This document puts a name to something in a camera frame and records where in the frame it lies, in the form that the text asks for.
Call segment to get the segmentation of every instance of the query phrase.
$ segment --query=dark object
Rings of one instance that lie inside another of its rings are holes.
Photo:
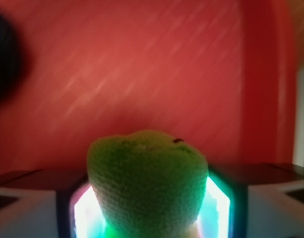
[[[6,97],[19,81],[22,61],[16,32],[0,15],[0,100]]]
[[[289,195],[290,197],[295,198],[298,201],[304,203],[304,189],[288,192],[287,195]]]
[[[13,202],[16,202],[17,200],[18,200],[17,197],[0,196],[0,209],[8,206]]]
[[[178,143],[178,142],[180,142],[180,141],[183,141],[183,140],[182,140],[182,139],[179,139],[179,138],[173,140],[174,143]]]

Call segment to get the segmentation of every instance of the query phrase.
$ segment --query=light box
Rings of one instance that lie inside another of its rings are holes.
[[[210,165],[197,221],[184,237],[304,237],[304,168]],[[85,171],[0,176],[0,237],[119,238]]]

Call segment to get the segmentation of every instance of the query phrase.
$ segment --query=green apple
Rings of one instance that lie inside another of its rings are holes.
[[[208,164],[181,139],[153,130],[104,137],[87,166],[107,223],[123,237],[178,237],[197,219]]]

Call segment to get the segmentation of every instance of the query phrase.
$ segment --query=white panel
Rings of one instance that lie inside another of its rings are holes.
[[[19,200],[0,209],[0,237],[57,238],[56,193],[1,188],[0,195]]]

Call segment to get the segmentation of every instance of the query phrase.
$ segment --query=white surface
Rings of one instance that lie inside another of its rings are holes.
[[[285,192],[304,188],[304,180],[248,188],[248,238],[304,238],[304,204]]]
[[[57,238],[56,193],[0,187],[19,200],[0,209],[0,238]]]
[[[293,163],[304,167],[304,67],[297,77],[297,104]]]

